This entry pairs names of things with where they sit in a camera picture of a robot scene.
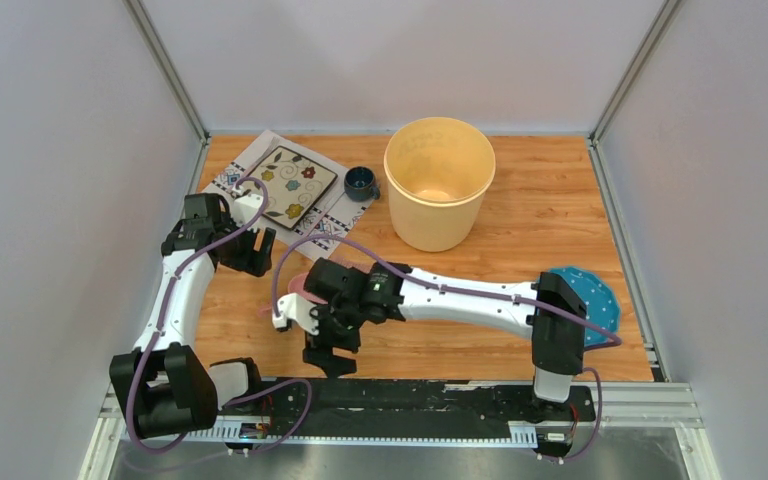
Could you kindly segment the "pink dustpan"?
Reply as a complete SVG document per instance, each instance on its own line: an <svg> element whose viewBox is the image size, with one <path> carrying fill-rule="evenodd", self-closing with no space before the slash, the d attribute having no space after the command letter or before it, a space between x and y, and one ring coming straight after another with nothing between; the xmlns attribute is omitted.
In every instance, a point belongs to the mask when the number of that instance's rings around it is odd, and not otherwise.
<svg viewBox="0 0 768 480"><path fill-rule="evenodd" d="M326 304L327 301L318 297L317 295L307 291L304 287L305 281L307 280L307 273L302 273L294 276L287 285L287 292L288 293L295 293L301 295L306 300L315 303L315 304ZM264 306L258 310L258 316L262 318L266 318L271 313L271 307L269 305Z"/></svg>

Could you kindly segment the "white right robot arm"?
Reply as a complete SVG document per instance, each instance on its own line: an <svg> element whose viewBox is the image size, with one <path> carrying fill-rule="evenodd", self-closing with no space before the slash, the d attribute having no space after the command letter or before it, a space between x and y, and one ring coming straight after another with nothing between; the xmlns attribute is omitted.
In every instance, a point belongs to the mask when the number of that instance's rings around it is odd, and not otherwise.
<svg viewBox="0 0 768 480"><path fill-rule="evenodd" d="M406 264L376 262L364 271L319 259L302 292L279 299L273 324L299 325L305 362L330 378L356 372L355 361L334 352L357 352L367 323L447 320L511 333L532 345L532 409L553 419L569 407L572 381L583 371L586 319L586 302L553 272L534 282L487 283Z"/></svg>

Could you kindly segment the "cream plastic bucket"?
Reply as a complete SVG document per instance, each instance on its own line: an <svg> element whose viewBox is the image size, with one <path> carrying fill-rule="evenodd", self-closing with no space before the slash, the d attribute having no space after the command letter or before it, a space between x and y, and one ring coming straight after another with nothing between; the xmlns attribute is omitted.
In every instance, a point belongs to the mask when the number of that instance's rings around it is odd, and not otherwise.
<svg viewBox="0 0 768 480"><path fill-rule="evenodd" d="M442 252L470 233L496 173L488 138L453 118L413 121L383 157L392 226L409 246Z"/></svg>

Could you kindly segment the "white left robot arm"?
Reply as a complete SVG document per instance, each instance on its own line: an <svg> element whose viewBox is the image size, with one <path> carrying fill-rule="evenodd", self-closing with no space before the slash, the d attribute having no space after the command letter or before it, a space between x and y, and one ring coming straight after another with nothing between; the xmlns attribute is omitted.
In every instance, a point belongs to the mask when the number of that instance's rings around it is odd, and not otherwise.
<svg viewBox="0 0 768 480"><path fill-rule="evenodd" d="M129 435L147 439L211 428L229 402L251 415L266 390L250 358L204 366L194 349L197 323L217 269L260 278L272 266L276 232L256 227L266 198L247 190L234 201L193 194L161 244L161 282L147 324L132 350L111 359L110 382Z"/></svg>

